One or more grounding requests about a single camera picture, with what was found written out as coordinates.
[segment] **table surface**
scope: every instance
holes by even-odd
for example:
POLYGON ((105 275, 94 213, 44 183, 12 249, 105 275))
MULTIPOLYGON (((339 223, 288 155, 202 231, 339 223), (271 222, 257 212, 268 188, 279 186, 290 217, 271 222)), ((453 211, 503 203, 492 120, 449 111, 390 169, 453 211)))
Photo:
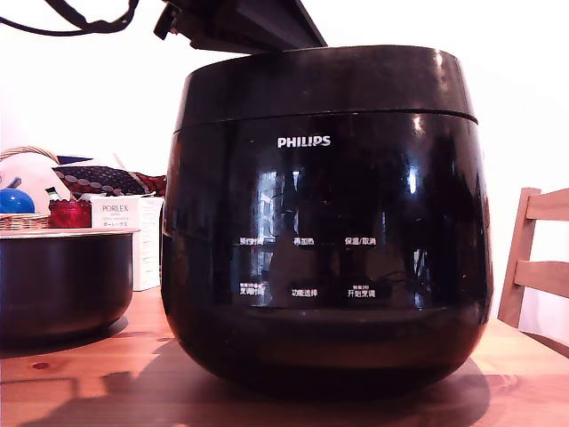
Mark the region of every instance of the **table surface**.
POLYGON ((569 426, 569 359, 496 319, 453 375, 400 399, 279 401, 230 386, 173 340, 158 288, 113 334, 2 359, 2 426, 569 426))

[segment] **box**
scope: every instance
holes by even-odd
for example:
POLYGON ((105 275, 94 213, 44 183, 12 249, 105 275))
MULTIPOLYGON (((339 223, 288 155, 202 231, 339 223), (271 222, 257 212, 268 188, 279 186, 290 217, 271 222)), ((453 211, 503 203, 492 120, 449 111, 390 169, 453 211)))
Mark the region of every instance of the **box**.
POLYGON ((160 285, 161 197, 90 197, 93 228, 140 229, 132 236, 132 287, 144 291, 160 285))

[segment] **wooden chair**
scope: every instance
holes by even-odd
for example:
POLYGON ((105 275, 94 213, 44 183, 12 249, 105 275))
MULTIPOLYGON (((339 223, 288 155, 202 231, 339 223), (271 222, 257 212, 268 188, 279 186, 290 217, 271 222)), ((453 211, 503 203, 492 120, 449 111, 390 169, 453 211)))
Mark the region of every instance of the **wooden chair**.
MULTIPOLYGON (((545 194, 540 189, 522 189, 498 311, 498 319, 515 328, 526 287, 569 298, 569 262, 529 261, 536 220, 569 221, 569 189, 545 194)), ((569 358, 569 347, 541 335, 525 334, 569 358)))

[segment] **red glass jar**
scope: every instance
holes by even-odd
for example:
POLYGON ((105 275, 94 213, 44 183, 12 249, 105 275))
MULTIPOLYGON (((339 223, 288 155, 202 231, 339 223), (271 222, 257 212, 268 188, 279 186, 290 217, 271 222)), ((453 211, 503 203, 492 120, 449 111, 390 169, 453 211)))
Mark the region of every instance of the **red glass jar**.
POLYGON ((88 200, 50 201, 50 229, 91 228, 91 202, 88 200))

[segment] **philips logo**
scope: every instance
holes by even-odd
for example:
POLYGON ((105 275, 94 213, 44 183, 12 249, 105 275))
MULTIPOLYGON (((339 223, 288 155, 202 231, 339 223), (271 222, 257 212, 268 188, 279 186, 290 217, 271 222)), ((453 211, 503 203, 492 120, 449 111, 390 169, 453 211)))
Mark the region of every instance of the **philips logo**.
POLYGON ((298 147, 327 147, 330 145, 330 136, 296 136, 292 138, 278 138, 276 145, 280 149, 298 147))

